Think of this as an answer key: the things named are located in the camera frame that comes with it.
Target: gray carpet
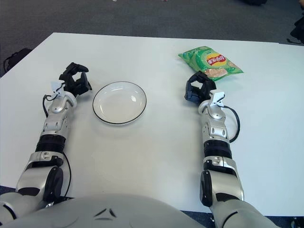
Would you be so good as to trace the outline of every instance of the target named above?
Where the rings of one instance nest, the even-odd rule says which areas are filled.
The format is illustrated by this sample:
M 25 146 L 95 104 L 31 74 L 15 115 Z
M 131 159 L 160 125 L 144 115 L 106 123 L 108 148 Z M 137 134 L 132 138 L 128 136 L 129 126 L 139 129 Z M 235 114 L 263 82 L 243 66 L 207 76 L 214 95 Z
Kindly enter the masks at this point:
M 1 0 L 0 62 L 53 32 L 286 43 L 300 17 L 298 0 Z

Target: white table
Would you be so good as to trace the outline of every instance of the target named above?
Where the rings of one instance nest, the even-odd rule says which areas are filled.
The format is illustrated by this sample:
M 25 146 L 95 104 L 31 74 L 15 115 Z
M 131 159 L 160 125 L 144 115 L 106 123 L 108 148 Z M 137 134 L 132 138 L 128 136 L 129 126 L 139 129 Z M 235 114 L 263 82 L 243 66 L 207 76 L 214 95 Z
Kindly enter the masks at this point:
M 45 120 L 42 97 L 76 62 L 89 68 L 93 91 L 79 97 L 66 143 L 68 195 L 125 192 L 209 212 L 199 201 L 199 115 L 183 98 L 194 71 L 177 56 L 199 46 L 245 72 L 216 84 L 241 120 L 231 150 L 246 201 L 264 215 L 303 216 L 304 47 L 277 43 L 53 33 L 0 80 L 0 184 L 16 186 Z M 114 81 L 134 82 L 147 94 L 146 110 L 130 125 L 107 125 L 92 110 L 96 92 Z

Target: white plate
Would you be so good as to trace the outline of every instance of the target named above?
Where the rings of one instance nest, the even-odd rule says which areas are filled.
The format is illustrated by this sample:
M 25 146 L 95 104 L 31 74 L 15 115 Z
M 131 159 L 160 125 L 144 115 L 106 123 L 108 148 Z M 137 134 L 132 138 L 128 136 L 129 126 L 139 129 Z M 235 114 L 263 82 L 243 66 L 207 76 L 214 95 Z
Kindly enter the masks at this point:
M 97 92 L 93 110 L 101 120 L 110 124 L 126 124 L 140 116 L 147 103 L 146 94 L 131 82 L 114 82 Z

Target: silver arm segment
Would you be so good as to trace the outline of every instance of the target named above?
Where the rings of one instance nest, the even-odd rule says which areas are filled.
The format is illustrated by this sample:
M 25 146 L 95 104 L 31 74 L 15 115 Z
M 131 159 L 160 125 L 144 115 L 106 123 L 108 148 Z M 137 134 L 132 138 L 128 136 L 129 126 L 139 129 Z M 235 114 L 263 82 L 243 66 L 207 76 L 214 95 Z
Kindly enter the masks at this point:
M 229 146 L 226 116 L 221 110 L 224 97 L 224 92 L 211 90 L 210 100 L 199 106 L 205 155 L 200 199 L 210 207 L 217 228 L 276 228 L 244 202 L 244 191 Z
M 17 183 L 16 192 L 0 196 L 0 223 L 5 224 L 56 201 L 63 183 L 63 148 L 70 129 L 69 119 L 77 102 L 63 90 L 64 81 L 52 83 L 53 101 L 36 151 Z

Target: black cable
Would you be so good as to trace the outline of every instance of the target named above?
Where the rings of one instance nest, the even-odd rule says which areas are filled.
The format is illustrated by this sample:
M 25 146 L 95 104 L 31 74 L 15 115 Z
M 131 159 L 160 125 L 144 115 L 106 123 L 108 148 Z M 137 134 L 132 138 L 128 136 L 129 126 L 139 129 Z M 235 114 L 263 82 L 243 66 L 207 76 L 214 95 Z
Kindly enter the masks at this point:
M 57 97 L 57 95 L 53 99 L 50 99 L 50 100 L 48 100 L 48 97 L 51 97 L 51 95 L 44 95 L 42 98 L 42 107 L 43 107 L 43 111 L 44 111 L 46 117 L 48 117 L 48 112 L 47 112 L 46 106 L 44 105 L 44 102 L 45 102 L 45 100 L 47 100 L 47 101 L 54 100 Z
M 65 197 L 66 197 L 67 196 L 67 192 L 68 192 L 68 190 L 70 188 L 70 184 L 71 184 L 72 172 L 71 172 L 71 166 L 70 166 L 70 163 L 69 163 L 69 161 L 67 159 L 66 154 L 64 152 L 62 152 L 62 153 L 63 153 L 63 156 L 66 158 L 66 162 L 67 162 L 67 165 L 68 165 L 68 170 L 70 172 L 70 180 L 68 181 L 68 186 L 67 186 L 66 193 L 65 193 Z
M 230 108 L 230 107 L 228 107 L 228 106 L 225 106 L 224 105 L 224 107 L 223 108 L 227 108 L 227 109 L 230 109 L 232 112 L 233 112 L 233 114 L 234 114 L 234 116 L 236 117 L 236 120 L 237 120 L 237 132 L 236 132 L 236 134 L 235 134 L 235 136 L 232 138 L 232 139 L 230 139 L 229 140 L 229 142 L 231 143 L 231 142 L 234 142 L 237 138 L 238 138 L 238 134 L 239 134 L 239 131 L 240 131 L 240 121 L 239 121 L 239 117 L 238 117 L 238 114 L 237 114 L 237 112 L 233 109 L 233 108 Z

